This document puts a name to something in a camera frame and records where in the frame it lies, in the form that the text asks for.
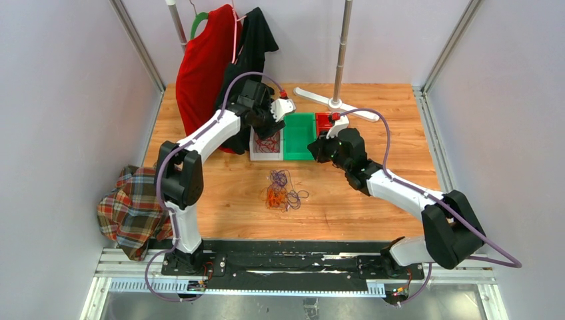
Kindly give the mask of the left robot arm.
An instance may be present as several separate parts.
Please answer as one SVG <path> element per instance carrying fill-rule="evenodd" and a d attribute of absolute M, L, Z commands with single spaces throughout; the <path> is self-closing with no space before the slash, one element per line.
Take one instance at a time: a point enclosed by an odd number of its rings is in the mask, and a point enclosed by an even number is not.
<path fill-rule="evenodd" d="M 203 238 L 197 223 L 197 203 L 204 190 L 203 165 L 225 141 L 248 128 L 271 137 L 284 127 L 284 116 L 295 110 L 286 91 L 273 99 L 273 88 L 247 79 L 232 99 L 225 93 L 213 117 L 178 143 L 161 145 L 155 187 L 163 211 L 173 228 L 173 247 L 167 251 L 187 275 L 204 267 Z"/>

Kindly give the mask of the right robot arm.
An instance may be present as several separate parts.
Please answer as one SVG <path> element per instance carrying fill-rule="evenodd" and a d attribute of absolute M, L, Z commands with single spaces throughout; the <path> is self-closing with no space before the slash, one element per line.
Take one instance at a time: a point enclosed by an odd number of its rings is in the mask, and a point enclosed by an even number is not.
<path fill-rule="evenodd" d="M 386 170 L 368 158 L 357 129 L 343 129 L 331 138 L 321 133 L 307 149 L 316 162 L 342 169 L 353 189 L 421 220 L 423 236 L 400 237 L 381 249 L 380 266 L 386 276 L 397 278 L 416 263 L 453 269 L 485 244 L 484 231 L 463 193 L 425 189 Z"/>

